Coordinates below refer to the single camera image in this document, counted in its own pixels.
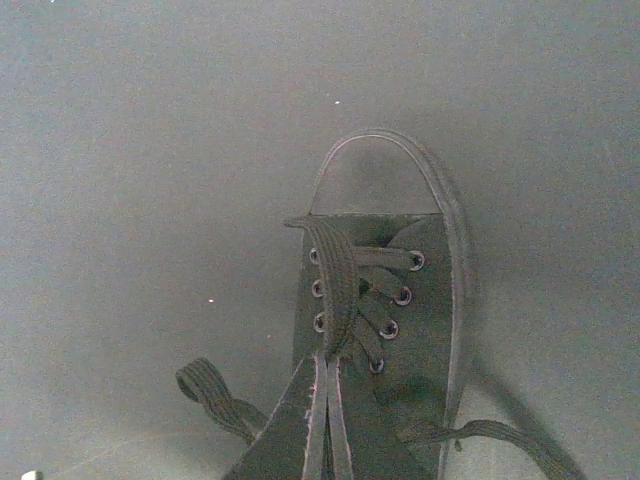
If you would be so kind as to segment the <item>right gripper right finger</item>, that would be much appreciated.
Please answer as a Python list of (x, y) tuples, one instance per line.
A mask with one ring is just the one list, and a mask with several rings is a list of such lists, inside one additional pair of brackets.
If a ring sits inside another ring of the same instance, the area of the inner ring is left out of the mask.
[(354, 403), (356, 390), (348, 365), (332, 358), (328, 363), (327, 407), (335, 479), (355, 479), (347, 411)]

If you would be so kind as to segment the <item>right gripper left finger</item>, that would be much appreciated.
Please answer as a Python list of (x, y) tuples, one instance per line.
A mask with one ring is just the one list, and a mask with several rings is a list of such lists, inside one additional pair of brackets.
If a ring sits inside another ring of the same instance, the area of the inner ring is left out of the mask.
[(328, 370), (320, 352), (297, 365), (258, 438), (231, 467), (227, 479), (322, 477)]

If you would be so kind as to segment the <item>black canvas sneaker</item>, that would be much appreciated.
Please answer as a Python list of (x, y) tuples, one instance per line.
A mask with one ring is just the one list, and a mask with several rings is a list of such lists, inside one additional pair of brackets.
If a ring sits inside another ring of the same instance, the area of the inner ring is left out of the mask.
[(476, 289), (446, 168), (367, 129), (328, 153), (302, 233), (292, 376), (269, 415), (208, 373), (179, 375), (249, 447), (231, 479), (438, 479), (467, 367)]

